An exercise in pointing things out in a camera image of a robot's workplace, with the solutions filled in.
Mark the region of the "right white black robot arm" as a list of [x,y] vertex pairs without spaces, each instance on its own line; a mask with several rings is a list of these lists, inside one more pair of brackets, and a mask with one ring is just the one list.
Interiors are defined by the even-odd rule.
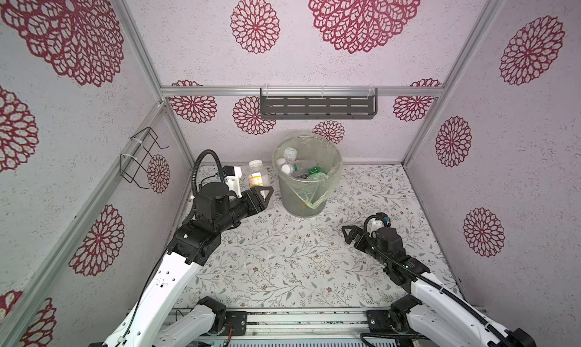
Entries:
[[410,256],[402,238],[383,212],[369,216],[363,226],[341,229],[345,242],[371,256],[406,295],[389,309],[367,312],[370,339],[392,339],[397,346],[429,340],[438,346],[534,346],[524,330],[510,330],[488,318],[452,292],[424,263]]

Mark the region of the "clear bottle orange label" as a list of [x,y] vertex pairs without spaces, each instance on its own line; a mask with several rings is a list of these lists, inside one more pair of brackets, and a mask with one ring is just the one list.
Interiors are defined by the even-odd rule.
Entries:
[[256,186],[269,187],[271,185],[269,174],[261,160],[252,160],[248,165],[248,181],[251,188]]

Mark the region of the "white bottle red cap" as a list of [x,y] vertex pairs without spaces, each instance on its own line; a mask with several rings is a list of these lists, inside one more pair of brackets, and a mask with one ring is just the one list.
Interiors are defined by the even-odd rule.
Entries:
[[284,149],[284,158],[286,162],[294,163],[297,159],[297,150],[293,147],[286,147]]

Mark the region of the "green soda bottle yellow cap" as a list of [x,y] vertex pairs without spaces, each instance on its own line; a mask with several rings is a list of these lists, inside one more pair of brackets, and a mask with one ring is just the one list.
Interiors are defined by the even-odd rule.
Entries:
[[323,181],[328,179],[328,174],[323,168],[316,165],[308,171],[307,179],[315,182]]

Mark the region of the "clear bottle sunflower label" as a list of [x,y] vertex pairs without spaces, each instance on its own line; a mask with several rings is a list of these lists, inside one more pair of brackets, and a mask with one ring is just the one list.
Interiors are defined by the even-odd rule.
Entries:
[[297,164],[294,163],[285,163],[281,166],[281,171],[294,178],[299,178],[304,174],[304,170]]

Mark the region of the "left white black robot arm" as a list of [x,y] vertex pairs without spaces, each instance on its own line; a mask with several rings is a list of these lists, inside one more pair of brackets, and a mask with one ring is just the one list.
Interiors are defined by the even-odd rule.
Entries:
[[191,212],[174,233],[137,303],[102,346],[187,346],[204,334],[232,332],[225,305],[211,297],[202,298],[169,327],[164,323],[182,291],[222,243],[222,233],[265,211],[274,189],[255,185],[237,193],[221,177],[203,186],[193,184],[192,191]]

